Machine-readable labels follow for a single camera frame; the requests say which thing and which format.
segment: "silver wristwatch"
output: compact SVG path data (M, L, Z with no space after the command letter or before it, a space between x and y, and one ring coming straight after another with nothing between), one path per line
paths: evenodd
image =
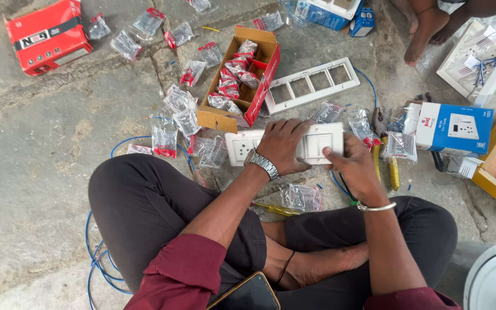
M273 165L273 163L265 157L256 153L256 148L251 149L246 156L246 159L244 159L244 166L248 166L249 163L256 163L263 168L267 173L269 173L269 178L271 181L279 178L279 172L277 171L275 165Z

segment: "blue product box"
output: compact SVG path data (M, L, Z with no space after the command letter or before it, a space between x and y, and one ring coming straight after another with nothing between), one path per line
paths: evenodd
M359 3L357 11L355 11L355 16L358 16L361 13L363 2L364 1L361 0L361 2ZM336 15L316 5L312 5L312 4L308 4L308 5L309 5L309 10L307 11L306 18L310 22L314 22L315 24L325 26L335 31L344 28L349 23L349 19Z
M455 155L487 154L493 110L424 102L416 144L421 150Z
M361 8L349 25L351 36L366 36L374 28L374 16L372 8Z

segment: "hand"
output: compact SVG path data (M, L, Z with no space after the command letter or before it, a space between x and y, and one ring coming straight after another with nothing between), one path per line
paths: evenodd
M281 176L308 170L311 165L296 160L296 149L312 124L311 120L302 122L297 119L269 122L257 153L275 165Z
M342 173L349 190L368 207L383 207L389 204L382 184L376 176L373 158L367 147L354 135L344 133L344 155L325 147L322 153L332 163L325 169Z

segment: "man's right hand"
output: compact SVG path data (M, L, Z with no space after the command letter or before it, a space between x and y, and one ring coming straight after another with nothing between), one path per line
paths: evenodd
M376 176L373 158L357 137L344 133L345 157L328 147L322 152L332 163L325 165L325 169L342 173L351 193L364 205L378 208L390 204Z

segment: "smartphone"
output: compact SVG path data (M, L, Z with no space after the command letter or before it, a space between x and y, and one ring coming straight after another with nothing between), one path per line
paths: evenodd
M280 310L280 305L265 275L258 271L212 302L208 309Z

